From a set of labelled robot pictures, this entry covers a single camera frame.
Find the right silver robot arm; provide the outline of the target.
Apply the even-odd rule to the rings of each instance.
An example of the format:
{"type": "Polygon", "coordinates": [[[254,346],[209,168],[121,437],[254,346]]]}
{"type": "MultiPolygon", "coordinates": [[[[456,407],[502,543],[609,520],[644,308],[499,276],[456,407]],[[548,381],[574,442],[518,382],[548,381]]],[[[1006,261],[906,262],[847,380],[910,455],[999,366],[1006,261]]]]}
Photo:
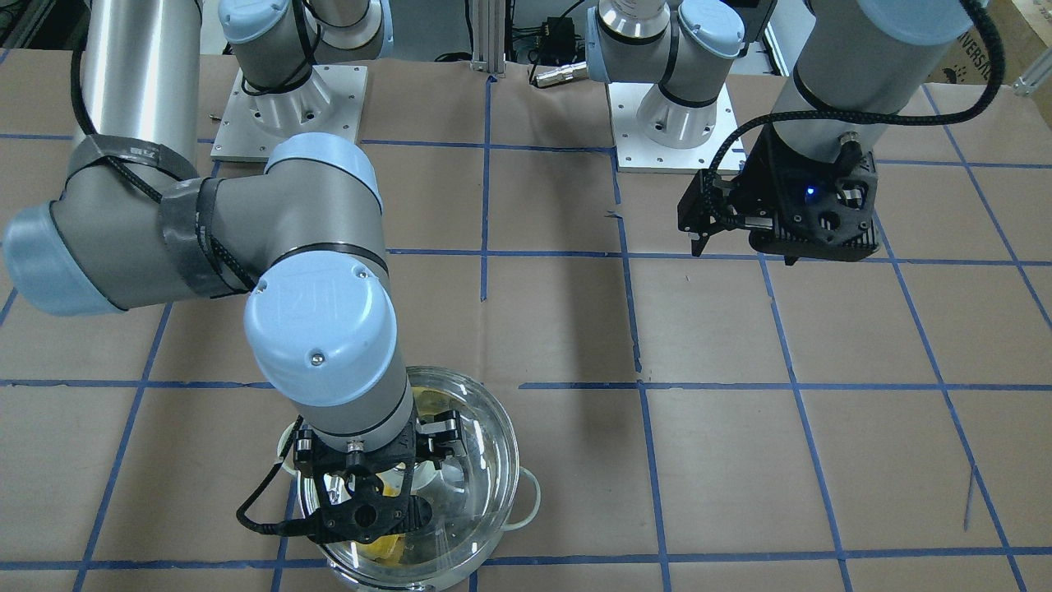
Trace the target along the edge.
{"type": "Polygon", "coordinates": [[[300,415],[275,468],[294,455],[315,509],[252,520],[252,492],[238,520],[318,544],[422,532],[440,508],[416,490],[417,468],[458,455],[461,435],[454,412],[418,416],[371,161],[353,140],[300,132],[262,173],[200,176],[201,16],[196,1],[92,4],[69,72],[81,136],[62,197],[5,229],[11,280],[56,317],[247,295],[252,358],[300,415]]]}

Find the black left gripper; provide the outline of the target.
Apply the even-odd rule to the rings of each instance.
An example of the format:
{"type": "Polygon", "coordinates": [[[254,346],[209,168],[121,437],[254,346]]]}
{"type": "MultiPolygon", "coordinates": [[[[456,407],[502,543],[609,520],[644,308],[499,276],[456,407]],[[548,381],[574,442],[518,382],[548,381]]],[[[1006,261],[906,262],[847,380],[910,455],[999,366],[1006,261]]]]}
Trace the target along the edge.
{"type": "Polygon", "coordinates": [[[771,220],[749,234],[758,252],[784,256],[789,265],[801,257],[853,262],[881,249],[878,180],[873,155],[856,140],[842,143],[829,163],[797,154],[768,124],[734,179],[731,202],[771,220]]]}

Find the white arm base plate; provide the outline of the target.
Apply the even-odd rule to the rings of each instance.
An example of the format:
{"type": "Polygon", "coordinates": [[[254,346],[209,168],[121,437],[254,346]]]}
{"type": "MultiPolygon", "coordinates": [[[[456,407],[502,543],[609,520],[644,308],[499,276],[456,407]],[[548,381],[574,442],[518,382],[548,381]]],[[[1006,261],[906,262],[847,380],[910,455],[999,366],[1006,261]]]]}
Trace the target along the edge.
{"type": "Polygon", "coordinates": [[[654,84],[610,83],[610,123],[618,168],[629,173],[694,173],[713,165],[739,128],[726,87],[703,108],[673,104],[654,84]]]}
{"type": "Polygon", "coordinates": [[[210,156],[263,164],[279,143],[301,132],[330,132],[356,143],[368,79],[364,65],[316,65],[296,90],[251,96],[238,72],[210,156]]]}

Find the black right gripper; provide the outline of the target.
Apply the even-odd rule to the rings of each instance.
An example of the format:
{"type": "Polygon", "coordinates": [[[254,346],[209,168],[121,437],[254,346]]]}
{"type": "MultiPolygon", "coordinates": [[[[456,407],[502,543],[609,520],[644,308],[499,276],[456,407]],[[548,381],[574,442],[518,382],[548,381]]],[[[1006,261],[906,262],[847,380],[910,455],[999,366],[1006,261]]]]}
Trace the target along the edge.
{"type": "Polygon", "coordinates": [[[370,543],[380,537],[413,531],[431,518],[428,503],[411,496],[411,479],[418,462],[437,464],[462,456],[461,415],[444,411],[411,420],[394,440],[372,452],[339,452],[326,445],[311,428],[294,431],[294,468],[304,486],[313,486],[316,509],[292,522],[292,535],[313,543],[370,543]],[[383,495],[380,474],[406,465],[401,492],[383,495]]]}

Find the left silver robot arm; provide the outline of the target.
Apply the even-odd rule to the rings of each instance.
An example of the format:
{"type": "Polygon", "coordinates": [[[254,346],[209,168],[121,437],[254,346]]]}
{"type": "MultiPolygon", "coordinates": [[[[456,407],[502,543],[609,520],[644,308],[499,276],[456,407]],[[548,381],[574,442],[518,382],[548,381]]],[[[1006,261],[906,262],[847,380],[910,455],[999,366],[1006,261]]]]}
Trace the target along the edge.
{"type": "MultiPolygon", "coordinates": [[[[857,261],[882,247],[873,221],[875,143],[890,125],[939,127],[984,113],[999,93],[1004,44],[985,1],[811,1],[815,18],[772,113],[742,123],[681,196],[691,254],[711,236],[749,232],[753,250],[857,261]],[[990,77],[957,113],[907,116],[906,105],[967,30],[990,77]]],[[[717,95],[746,49],[746,24],[722,1],[601,1],[588,12],[594,80],[650,85],[645,131],[666,146],[708,139],[717,95]]]]}

